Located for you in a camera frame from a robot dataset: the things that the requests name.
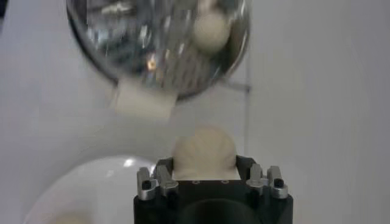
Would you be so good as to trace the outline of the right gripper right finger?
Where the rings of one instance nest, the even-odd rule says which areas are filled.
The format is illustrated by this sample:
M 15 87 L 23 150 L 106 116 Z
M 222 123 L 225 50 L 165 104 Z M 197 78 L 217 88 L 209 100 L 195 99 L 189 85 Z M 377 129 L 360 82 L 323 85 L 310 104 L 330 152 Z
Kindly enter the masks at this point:
M 268 189 L 272 198 L 278 200 L 288 198 L 288 186 L 282 178 L 279 166 L 270 166 L 264 175 L 261 165 L 257 164 L 253 158 L 237 155 L 236 168 L 240 179 L 260 195 Z

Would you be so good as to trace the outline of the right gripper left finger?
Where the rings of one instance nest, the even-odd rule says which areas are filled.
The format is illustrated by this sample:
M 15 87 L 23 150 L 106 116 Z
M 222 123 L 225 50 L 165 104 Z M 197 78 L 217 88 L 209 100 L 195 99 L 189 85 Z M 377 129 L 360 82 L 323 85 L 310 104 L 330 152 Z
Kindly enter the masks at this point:
M 147 167 L 139 168 L 137 174 L 137 196 L 140 200 L 153 200 L 159 193 L 163 197 L 176 194 L 179 182 L 172 177 L 173 158 L 160 159 L 150 173 Z

